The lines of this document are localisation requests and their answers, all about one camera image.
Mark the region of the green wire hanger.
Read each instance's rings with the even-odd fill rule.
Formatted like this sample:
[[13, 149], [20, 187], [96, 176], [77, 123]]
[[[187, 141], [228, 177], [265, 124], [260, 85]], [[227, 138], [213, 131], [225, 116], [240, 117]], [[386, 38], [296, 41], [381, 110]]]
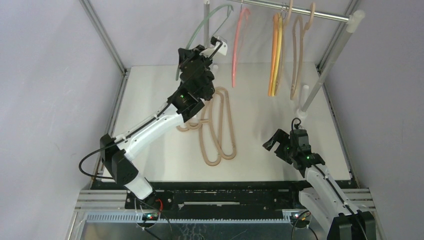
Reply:
[[[228, 53], [228, 43], [227, 41], [222, 38], [221, 36], [218, 36], [217, 33], [220, 33], [220, 29], [226, 24], [226, 21], [229, 19], [229, 17], [231, 16], [232, 12], [234, 11], [234, 7], [232, 4], [221, 4], [218, 7], [216, 7], [215, 9], [213, 9], [212, 11], [210, 11], [210, 1], [206, 0], [204, 2], [204, 19], [199, 23], [199, 25], [197, 26], [197, 28], [195, 29], [195, 31], [193, 32], [193, 34], [191, 35], [187, 45], [185, 48], [179, 48], [178, 49], [178, 68], [176, 71], [176, 76], [175, 76], [175, 80], [177, 81], [180, 77], [180, 66], [181, 63], [184, 62], [184, 60], [193, 52], [191, 50], [191, 45], [194, 42], [195, 38], [197, 37], [198, 33], [200, 32], [201, 29], [204, 30], [205, 36], [204, 36], [204, 40], [211, 40], [212, 37], [217, 38], [219, 40], [222, 41], [222, 47], [218, 50], [218, 54], [222, 55], [222, 56], [226, 56]], [[223, 22], [219, 25], [219, 27], [214, 31], [214, 33], [209, 36], [209, 23], [210, 23], [210, 18], [212, 18], [219, 10], [226, 8], [226, 17], [223, 19]]]

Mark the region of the pink wire hanger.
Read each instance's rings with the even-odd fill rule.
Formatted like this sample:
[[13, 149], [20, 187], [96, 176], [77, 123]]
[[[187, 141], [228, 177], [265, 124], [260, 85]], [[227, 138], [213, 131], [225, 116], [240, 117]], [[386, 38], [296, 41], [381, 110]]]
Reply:
[[242, 31], [243, 23], [246, 23], [248, 21], [250, 14], [251, 12], [247, 7], [240, 8], [239, 17], [237, 20], [236, 30], [234, 34], [233, 51], [232, 51], [232, 63], [231, 63], [231, 87], [232, 88], [236, 87], [239, 48], [242, 46], [242, 43], [240, 42], [241, 31]]

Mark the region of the yellow wire hanger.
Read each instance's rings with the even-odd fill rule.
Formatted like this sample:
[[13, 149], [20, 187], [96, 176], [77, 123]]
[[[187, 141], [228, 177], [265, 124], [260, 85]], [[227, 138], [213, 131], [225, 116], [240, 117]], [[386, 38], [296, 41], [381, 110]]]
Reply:
[[279, 70], [279, 60], [281, 52], [281, 39], [282, 39], [282, 15], [276, 13], [273, 17], [274, 33], [273, 33], [273, 74], [271, 82], [271, 96], [274, 97], [274, 90]]

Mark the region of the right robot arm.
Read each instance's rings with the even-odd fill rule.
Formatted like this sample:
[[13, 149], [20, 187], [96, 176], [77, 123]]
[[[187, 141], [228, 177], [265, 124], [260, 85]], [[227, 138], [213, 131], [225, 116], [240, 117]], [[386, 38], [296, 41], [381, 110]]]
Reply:
[[305, 207], [317, 220], [328, 240], [375, 240], [376, 220], [369, 211], [359, 209], [332, 177], [324, 159], [312, 152], [305, 129], [289, 133], [278, 129], [262, 146], [270, 151], [279, 144], [275, 155], [293, 165], [311, 185], [289, 194], [295, 208]]

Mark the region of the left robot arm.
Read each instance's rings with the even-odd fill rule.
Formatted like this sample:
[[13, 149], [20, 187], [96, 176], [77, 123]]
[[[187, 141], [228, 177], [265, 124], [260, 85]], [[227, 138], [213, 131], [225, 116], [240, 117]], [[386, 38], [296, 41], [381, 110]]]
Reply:
[[157, 196], [133, 160], [158, 137], [193, 118], [212, 99], [215, 77], [210, 66], [213, 57], [224, 49], [222, 42], [210, 48], [179, 48], [180, 84], [163, 106], [130, 130], [100, 138], [100, 159], [112, 180], [132, 192], [143, 208], [153, 207]]

